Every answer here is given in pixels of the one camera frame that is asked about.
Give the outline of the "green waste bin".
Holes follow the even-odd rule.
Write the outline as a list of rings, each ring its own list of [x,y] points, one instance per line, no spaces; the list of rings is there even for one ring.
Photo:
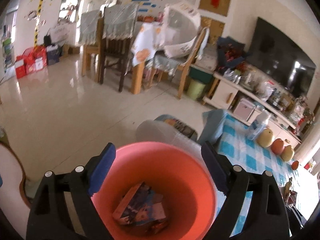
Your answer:
[[[187,96],[192,100],[197,100],[202,95],[206,84],[202,83],[199,80],[191,79],[190,85],[187,89]]]

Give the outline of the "pink storage box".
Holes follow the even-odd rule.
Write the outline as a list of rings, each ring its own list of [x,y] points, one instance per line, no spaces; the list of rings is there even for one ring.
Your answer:
[[[255,104],[246,98],[240,98],[234,107],[233,114],[247,121],[255,109]]]

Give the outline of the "white tv cabinet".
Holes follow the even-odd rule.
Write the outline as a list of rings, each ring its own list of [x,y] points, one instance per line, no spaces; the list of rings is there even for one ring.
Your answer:
[[[247,126],[250,125],[255,117],[263,110],[266,110],[271,113],[268,125],[273,131],[274,139],[280,138],[293,148],[297,148],[302,143],[302,141],[293,134],[296,126],[279,110],[262,101],[244,87],[227,80],[220,74],[214,73],[213,78],[213,84],[209,92],[202,99],[203,104],[209,104],[218,109],[225,109],[231,116]],[[255,104],[255,109],[247,121],[233,114],[234,107],[240,98],[246,98]]]

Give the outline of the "cardboard trash in bucket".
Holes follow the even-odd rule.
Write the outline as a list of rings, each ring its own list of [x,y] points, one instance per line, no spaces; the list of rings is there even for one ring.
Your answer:
[[[142,226],[150,234],[157,234],[168,226],[163,195],[156,193],[145,182],[127,191],[112,217],[120,225]]]

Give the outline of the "red apple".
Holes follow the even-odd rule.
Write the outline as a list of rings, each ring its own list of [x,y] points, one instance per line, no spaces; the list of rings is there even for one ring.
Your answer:
[[[275,155],[281,155],[284,150],[284,141],[280,138],[277,138],[271,145],[271,151]]]

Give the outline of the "pink plastic bucket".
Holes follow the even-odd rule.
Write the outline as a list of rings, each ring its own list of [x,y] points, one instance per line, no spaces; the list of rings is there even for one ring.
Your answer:
[[[155,235],[119,225],[112,213],[138,183],[163,196],[168,226]],[[216,214],[216,191],[204,164],[175,146],[137,142],[116,150],[116,158],[92,202],[114,239],[203,239]]]

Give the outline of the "black television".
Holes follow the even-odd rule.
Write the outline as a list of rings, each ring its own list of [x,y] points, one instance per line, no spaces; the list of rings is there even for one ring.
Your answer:
[[[308,93],[316,70],[314,62],[291,38],[260,17],[247,61],[296,98]]]

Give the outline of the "white spray bottle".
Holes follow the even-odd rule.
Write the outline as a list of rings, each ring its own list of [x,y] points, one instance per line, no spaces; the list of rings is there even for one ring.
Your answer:
[[[255,140],[268,125],[270,117],[271,113],[263,110],[247,128],[246,137]]]

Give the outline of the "dark flower bouquet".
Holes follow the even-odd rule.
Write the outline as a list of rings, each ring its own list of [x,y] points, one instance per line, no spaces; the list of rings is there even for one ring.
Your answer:
[[[240,43],[230,36],[219,37],[217,46],[217,65],[219,67],[235,68],[244,62],[248,53],[244,51],[245,44]]]

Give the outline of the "light wooden chair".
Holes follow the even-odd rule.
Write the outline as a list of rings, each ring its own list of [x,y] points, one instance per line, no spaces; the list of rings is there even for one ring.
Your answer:
[[[163,73],[168,73],[169,75],[174,76],[178,70],[181,72],[181,77],[177,98],[180,99],[184,91],[189,69],[195,62],[196,58],[200,59],[202,57],[201,53],[203,53],[203,50],[207,44],[209,33],[210,31],[208,27],[202,28],[191,48],[191,51],[185,56],[168,58],[164,52],[157,52],[154,58],[147,64],[148,68],[151,69],[147,87],[151,88],[153,78],[156,74],[158,74],[157,82],[160,82]]]

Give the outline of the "small orange tangerine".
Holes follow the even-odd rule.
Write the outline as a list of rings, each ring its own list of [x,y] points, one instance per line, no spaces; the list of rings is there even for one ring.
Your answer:
[[[292,170],[297,170],[299,167],[299,161],[294,161],[292,164],[291,164],[291,168]]]

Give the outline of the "wooden dining table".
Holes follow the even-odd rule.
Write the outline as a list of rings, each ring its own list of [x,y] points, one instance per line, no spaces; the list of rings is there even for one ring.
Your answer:
[[[191,53],[199,30],[190,27],[187,31],[158,22],[143,22],[131,47],[133,53],[133,81],[131,93],[139,94],[143,70],[148,62],[153,66],[159,52],[167,59],[178,59]]]

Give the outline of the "red gift boxes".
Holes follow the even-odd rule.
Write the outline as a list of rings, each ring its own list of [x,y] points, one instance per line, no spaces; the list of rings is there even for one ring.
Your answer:
[[[18,79],[46,68],[47,52],[45,46],[26,49],[22,55],[16,57],[14,67]]]

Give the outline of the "white mesh food cover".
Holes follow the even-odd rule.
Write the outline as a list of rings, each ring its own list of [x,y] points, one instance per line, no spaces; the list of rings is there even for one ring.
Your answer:
[[[187,0],[168,4],[164,9],[161,48],[167,58],[190,53],[201,25],[199,11]]]

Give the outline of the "yellow pear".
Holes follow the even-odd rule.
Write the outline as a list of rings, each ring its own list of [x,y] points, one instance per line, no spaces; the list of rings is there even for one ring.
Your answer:
[[[281,153],[281,158],[283,161],[290,161],[295,155],[295,150],[291,145],[287,145],[284,147],[283,152]]]
[[[270,128],[264,129],[256,139],[259,146],[268,148],[273,142],[273,131]]]

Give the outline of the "dark wooden chair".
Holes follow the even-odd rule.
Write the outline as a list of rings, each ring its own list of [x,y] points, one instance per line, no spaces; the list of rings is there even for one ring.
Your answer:
[[[123,91],[124,79],[130,59],[133,33],[137,22],[139,5],[137,3],[116,4],[104,9],[104,27],[101,48],[101,61],[98,70],[98,82],[104,82],[104,71],[110,64],[107,57],[117,60],[120,70],[118,91]]]

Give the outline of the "owl pattern stool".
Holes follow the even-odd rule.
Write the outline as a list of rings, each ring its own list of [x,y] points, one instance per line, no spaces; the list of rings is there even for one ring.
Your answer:
[[[174,127],[176,130],[178,130],[180,133],[182,133],[184,136],[188,137],[193,141],[197,141],[197,136],[198,136],[197,131],[174,116],[163,114],[158,116],[155,119],[155,121],[161,121],[166,124],[169,124],[170,126]]]

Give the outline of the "blue white checkered tablecloth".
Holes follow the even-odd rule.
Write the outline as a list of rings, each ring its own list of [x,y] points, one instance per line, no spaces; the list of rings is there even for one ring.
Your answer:
[[[270,171],[279,187],[284,187],[292,178],[291,189],[298,191],[299,172],[294,171],[290,162],[283,161],[269,148],[263,148],[248,139],[248,126],[222,109],[203,113],[203,119],[204,129],[199,144],[209,141],[218,154],[226,156],[232,165],[239,165],[247,172],[262,174]]]

